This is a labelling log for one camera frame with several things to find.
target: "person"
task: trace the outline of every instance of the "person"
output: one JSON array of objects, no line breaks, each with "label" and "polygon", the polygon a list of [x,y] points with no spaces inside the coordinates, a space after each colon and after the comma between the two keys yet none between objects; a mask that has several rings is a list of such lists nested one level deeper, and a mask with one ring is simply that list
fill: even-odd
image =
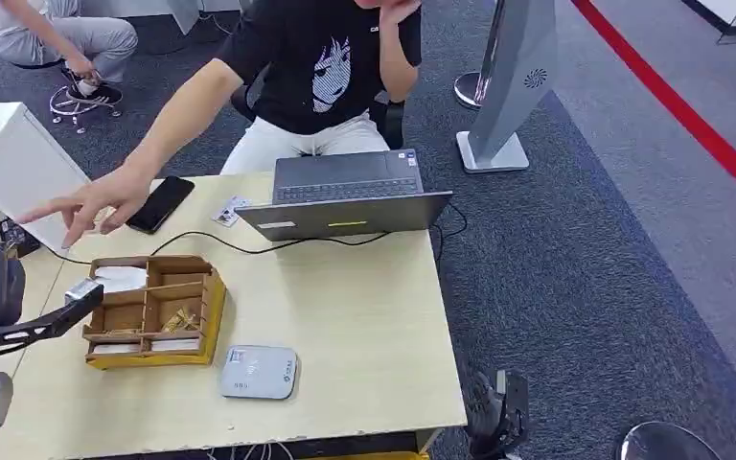
[{"label": "person", "polygon": [[243,83],[269,65],[258,118],[222,173],[274,168],[300,153],[388,150],[366,114],[384,88],[407,98],[421,57],[419,0],[255,0],[218,55],[173,95],[148,134],[113,172],[19,219],[60,212],[68,247],[105,207],[109,233],[145,203],[150,183],[177,151],[203,132]]},{"label": "person", "polygon": [[64,58],[70,99],[116,104],[122,92],[106,82],[123,80],[136,31],[122,19],[78,17],[80,8],[81,0],[0,0],[0,56],[19,65]]}]

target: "white router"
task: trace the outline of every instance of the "white router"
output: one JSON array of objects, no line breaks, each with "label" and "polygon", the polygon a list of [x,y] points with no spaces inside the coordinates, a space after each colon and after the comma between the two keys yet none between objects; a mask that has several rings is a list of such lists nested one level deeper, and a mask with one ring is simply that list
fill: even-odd
[{"label": "white router", "polygon": [[289,348],[234,345],[221,371],[226,398],[285,400],[294,388],[297,355]]}]

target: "white pants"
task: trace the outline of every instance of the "white pants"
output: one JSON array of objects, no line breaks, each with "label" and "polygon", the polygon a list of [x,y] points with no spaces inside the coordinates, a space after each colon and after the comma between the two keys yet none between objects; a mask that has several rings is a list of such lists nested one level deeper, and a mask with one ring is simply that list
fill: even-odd
[{"label": "white pants", "polygon": [[272,171],[278,158],[291,158],[303,153],[333,155],[385,150],[390,148],[367,112],[310,135],[294,134],[256,118],[230,153],[221,174]]}]

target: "laptop lid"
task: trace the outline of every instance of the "laptop lid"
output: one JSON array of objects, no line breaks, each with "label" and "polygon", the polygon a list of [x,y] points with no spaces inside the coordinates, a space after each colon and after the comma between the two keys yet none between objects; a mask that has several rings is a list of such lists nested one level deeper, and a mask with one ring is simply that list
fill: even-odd
[{"label": "laptop lid", "polygon": [[441,215],[451,198],[452,192],[436,192],[250,206],[237,208],[236,214],[267,240],[281,242],[426,230]]}]

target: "laptop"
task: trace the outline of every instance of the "laptop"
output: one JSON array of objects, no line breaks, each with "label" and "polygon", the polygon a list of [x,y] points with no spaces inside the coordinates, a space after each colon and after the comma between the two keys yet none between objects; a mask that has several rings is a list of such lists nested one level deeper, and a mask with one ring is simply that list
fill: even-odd
[{"label": "laptop", "polygon": [[426,230],[452,192],[424,193],[415,150],[279,159],[272,204],[236,208],[267,240]]}]

